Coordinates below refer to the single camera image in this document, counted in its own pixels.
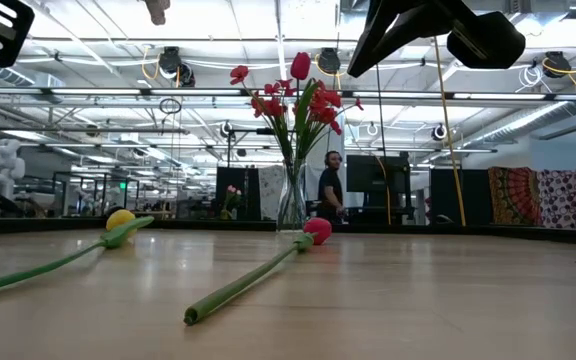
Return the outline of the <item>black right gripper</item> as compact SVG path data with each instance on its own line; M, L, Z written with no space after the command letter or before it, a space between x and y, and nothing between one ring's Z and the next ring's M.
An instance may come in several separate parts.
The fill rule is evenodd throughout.
M347 73L355 78L410 39L449 33L447 48L471 69L508 69L526 39L500 12L464 14L462 0L370 0Z

